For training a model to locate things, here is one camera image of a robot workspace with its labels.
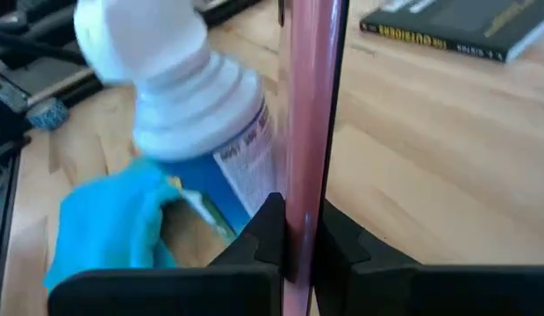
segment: white bottle cap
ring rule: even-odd
[[[145,82],[208,60],[207,30],[190,0],[79,0],[75,34],[105,83]]]

